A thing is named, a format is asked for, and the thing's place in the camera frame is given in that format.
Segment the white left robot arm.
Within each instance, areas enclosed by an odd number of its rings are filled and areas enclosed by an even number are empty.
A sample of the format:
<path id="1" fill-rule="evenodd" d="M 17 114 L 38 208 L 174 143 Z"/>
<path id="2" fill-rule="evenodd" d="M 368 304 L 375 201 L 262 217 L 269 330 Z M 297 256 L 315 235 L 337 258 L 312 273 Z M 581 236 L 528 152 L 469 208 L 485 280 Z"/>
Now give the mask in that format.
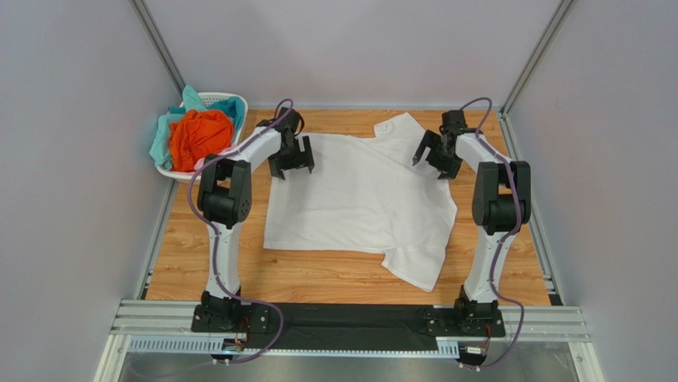
<path id="1" fill-rule="evenodd" d="M 234 326 L 242 314 L 238 247 L 243 222 L 252 207 L 252 173 L 268 162 L 271 176 L 283 179 L 287 170 L 314 168 L 310 139 L 302 136 L 303 117 L 292 107 L 277 107 L 272 119 L 260 121 L 254 132 L 223 154 L 209 154 L 195 173 L 197 205 L 210 228 L 210 278 L 196 314 Z"/>

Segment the white t-shirt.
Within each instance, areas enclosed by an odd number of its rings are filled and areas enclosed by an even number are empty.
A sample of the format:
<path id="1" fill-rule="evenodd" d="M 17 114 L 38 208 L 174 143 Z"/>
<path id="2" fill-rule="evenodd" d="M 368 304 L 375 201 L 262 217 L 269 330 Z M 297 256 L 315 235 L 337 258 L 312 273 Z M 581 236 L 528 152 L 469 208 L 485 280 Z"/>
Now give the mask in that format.
<path id="1" fill-rule="evenodd" d="M 393 275 L 432 291 L 458 208 L 449 184 L 412 161 L 423 136 L 408 113 L 371 138 L 310 134 L 315 167 L 272 181 L 263 246 L 381 254 Z"/>

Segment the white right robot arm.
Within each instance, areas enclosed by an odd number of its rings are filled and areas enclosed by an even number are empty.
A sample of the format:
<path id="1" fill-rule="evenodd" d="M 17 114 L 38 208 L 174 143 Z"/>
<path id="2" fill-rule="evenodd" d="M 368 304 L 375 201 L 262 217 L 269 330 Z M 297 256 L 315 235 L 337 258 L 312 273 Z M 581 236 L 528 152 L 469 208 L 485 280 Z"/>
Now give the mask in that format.
<path id="1" fill-rule="evenodd" d="M 371 138 L 312 133 L 304 141 L 314 171 L 273 180 L 265 248 L 380 254 L 393 275 L 431 292 L 458 214 L 448 182 L 467 164 L 478 241 L 455 307 L 467 321 L 497 317 L 505 257 L 531 216 L 528 163 L 498 152 L 460 110 L 443 113 L 436 132 L 403 113 Z"/>

